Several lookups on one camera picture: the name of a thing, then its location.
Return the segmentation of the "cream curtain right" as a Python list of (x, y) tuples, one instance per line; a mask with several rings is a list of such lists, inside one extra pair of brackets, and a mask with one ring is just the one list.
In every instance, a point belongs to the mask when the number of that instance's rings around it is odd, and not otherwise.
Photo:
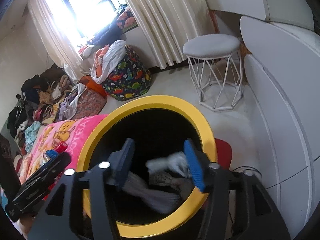
[(126, 1), (160, 69), (186, 60), (184, 44), (214, 31), (206, 0)]

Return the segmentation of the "dark framed window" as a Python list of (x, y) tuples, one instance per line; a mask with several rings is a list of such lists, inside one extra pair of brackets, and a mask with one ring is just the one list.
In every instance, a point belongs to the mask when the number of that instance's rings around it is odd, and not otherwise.
[(91, 38), (110, 24), (125, 0), (46, 0), (72, 39)]

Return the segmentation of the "orange bag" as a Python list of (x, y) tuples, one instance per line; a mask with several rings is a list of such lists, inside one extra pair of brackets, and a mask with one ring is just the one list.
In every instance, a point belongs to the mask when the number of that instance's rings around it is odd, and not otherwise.
[(103, 98), (107, 98), (108, 93), (102, 87), (102, 85), (97, 84), (90, 75), (83, 76), (78, 83), (85, 85), (87, 88), (99, 93)]

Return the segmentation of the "cream curtain left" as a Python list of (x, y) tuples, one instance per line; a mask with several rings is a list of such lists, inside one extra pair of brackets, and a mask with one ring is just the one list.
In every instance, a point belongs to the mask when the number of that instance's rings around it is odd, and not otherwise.
[(73, 82), (78, 82), (84, 75), (84, 61), (62, 32), (47, 1), (28, 0), (28, 9), (49, 57)]

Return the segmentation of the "light blue garment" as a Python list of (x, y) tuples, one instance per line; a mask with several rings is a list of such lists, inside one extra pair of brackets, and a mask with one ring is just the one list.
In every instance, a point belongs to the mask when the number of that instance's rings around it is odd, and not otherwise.
[(39, 121), (34, 121), (31, 126), (24, 130), (25, 135), (25, 150), (27, 153), (33, 148), (33, 144), (37, 138), (37, 133), (42, 127), (42, 124)]

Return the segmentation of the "white curved cabinet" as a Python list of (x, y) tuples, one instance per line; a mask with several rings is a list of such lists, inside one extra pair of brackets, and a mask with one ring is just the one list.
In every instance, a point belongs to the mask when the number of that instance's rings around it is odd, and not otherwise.
[(319, 215), (319, 35), (248, 16), (240, 30), (263, 184), (290, 237), (303, 238)]

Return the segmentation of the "cream curtain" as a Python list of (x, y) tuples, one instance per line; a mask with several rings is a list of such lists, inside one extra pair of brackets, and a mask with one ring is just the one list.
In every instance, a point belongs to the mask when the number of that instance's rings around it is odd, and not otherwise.
[(62, 32), (47, 1), (28, 0), (28, 9), (49, 57), (73, 82), (78, 82), (84, 75), (84, 61)]
[(214, 31), (206, 0), (126, 1), (160, 69), (186, 60), (184, 44)]

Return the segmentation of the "pink cartoon bear blanket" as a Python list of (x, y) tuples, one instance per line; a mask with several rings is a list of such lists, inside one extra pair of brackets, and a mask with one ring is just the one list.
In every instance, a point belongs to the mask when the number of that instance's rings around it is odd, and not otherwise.
[(67, 168), (75, 169), (82, 148), (106, 114), (88, 116), (76, 120), (60, 121), (41, 128), (38, 132), (31, 152), (22, 161), (19, 174), (20, 183), (24, 183), (44, 163), (43, 155), (53, 150), (62, 142), (66, 143), (66, 152), (71, 156), (71, 163)]

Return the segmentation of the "red cylinder roller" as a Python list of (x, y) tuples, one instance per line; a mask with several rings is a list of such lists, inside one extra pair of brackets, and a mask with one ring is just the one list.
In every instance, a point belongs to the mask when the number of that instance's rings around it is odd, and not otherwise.
[(58, 154), (61, 154), (67, 150), (67, 147), (68, 147), (67, 143), (62, 141), (56, 146), (56, 148), (54, 148), (54, 151), (57, 152)]

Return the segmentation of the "floral fabric bag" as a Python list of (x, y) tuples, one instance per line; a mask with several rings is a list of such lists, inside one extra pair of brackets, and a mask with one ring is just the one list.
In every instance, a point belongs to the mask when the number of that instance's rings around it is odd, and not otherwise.
[(107, 99), (98, 92), (87, 88), (79, 97), (76, 112), (71, 118), (81, 119), (88, 116), (98, 115), (106, 104)]

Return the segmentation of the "blue paper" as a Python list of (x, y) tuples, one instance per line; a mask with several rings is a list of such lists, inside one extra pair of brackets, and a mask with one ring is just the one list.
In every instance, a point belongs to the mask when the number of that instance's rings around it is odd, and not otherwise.
[(53, 159), (55, 158), (56, 156), (58, 156), (59, 154), (55, 151), (55, 150), (47, 150), (45, 152), (45, 156), (48, 158), (48, 159)]

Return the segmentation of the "white vanity desk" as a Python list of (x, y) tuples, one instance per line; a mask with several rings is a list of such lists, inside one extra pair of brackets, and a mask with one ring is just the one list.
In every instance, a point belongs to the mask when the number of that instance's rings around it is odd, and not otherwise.
[(313, 31), (312, 10), (305, 0), (206, 0), (209, 9), (245, 15), (265, 22), (295, 25)]

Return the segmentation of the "pile of clothes on bed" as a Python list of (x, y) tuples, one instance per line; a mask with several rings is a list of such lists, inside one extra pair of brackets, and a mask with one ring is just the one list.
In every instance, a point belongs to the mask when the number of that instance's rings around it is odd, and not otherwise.
[(7, 119), (7, 129), (19, 149), (32, 143), (30, 135), (25, 134), (30, 126), (36, 134), (37, 125), (46, 126), (58, 120), (61, 103), (70, 94), (72, 85), (66, 72), (55, 64), (24, 82)]

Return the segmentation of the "white cloth in basket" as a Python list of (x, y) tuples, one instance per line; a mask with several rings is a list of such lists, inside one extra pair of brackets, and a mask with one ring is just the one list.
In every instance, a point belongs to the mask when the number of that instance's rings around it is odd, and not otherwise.
[(91, 78), (98, 84), (103, 83), (126, 54), (126, 42), (117, 40), (96, 52)]

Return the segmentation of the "dinosaur print laundry basket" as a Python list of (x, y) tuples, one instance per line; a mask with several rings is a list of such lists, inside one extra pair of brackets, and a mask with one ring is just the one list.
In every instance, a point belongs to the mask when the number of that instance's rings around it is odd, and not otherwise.
[(152, 74), (144, 66), (132, 46), (126, 46), (126, 54), (101, 84), (107, 94), (118, 101), (126, 101), (147, 93)]

